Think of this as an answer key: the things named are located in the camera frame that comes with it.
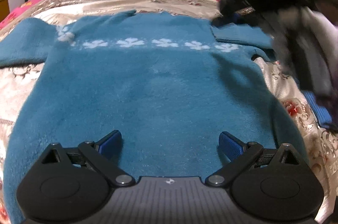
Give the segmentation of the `shiny floral satin quilt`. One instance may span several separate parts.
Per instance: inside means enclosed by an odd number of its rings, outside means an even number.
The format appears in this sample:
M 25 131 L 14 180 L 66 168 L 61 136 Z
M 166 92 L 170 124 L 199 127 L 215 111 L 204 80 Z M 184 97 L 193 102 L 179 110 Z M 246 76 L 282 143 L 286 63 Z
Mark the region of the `shiny floral satin quilt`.
M 171 15 L 184 15 L 208 21 L 217 14 L 217 9 L 208 5 L 197 6 L 184 2 L 169 4 L 169 0 L 106 0 L 55 7 L 27 18 L 37 18 L 50 25 L 65 26 L 86 16 L 115 15 L 131 10 L 136 13 L 166 12 Z M 17 24 L 9 27 L 9 30 L 1 30 L 1 41 L 13 31 Z M 279 64 L 274 61 L 256 57 L 254 62 L 260 67 L 268 90 L 281 103 L 296 125 L 303 138 L 306 153 L 319 159 L 321 157 L 320 130 L 317 128 L 315 115 L 295 80 L 283 74 Z M 1 117 L 13 121 L 12 124 L 6 126 L 9 138 L 20 110 L 32 92 L 43 67 L 41 63 L 1 67 Z

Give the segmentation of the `blue cloth strip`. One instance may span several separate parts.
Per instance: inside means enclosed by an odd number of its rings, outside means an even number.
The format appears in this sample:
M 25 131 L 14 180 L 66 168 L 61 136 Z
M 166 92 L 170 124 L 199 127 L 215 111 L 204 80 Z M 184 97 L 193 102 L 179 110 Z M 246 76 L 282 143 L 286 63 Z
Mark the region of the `blue cloth strip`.
M 328 110 L 323 106 L 317 105 L 314 94 L 310 91 L 302 91 L 302 94 L 315 114 L 320 127 L 332 130 L 336 129 Z

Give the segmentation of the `teal fleece sweater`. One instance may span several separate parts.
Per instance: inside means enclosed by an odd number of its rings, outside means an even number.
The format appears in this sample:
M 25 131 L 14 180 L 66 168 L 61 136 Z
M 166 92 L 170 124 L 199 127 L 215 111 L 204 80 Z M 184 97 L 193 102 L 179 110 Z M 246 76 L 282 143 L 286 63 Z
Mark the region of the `teal fleece sweater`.
M 17 187 L 50 143 L 74 147 L 117 129 L 123 147 L 113 158 L 135 177 L 206 178 L 226 163 L 222 131 L 306 155 L 256 57 L 274 60 L 260 28 L 166 12 L 17 24 L 1 41 L 1 67 L 44 67 L 9 138 L 3 188 L 12 223 L 22 221 Z

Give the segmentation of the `wooden side cabinet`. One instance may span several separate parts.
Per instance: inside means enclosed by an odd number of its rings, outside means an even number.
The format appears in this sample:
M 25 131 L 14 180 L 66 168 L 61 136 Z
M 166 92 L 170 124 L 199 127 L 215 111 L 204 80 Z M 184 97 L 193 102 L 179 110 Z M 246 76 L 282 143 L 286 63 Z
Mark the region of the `wooden side cabinet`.
M 2 22 L 9 14 L 9 0 L 0 0 L 0 21 Z

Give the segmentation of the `person's grey right sleeve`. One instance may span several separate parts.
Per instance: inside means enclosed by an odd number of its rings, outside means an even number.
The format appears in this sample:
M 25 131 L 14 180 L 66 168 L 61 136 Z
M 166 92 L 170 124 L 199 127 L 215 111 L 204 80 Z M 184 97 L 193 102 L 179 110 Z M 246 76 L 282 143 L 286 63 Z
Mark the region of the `person's grey right sleeve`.
M 283 71 L 310 92 L 337 127 L 337 26 L 308 7 L 291 7 L 264 16 Z

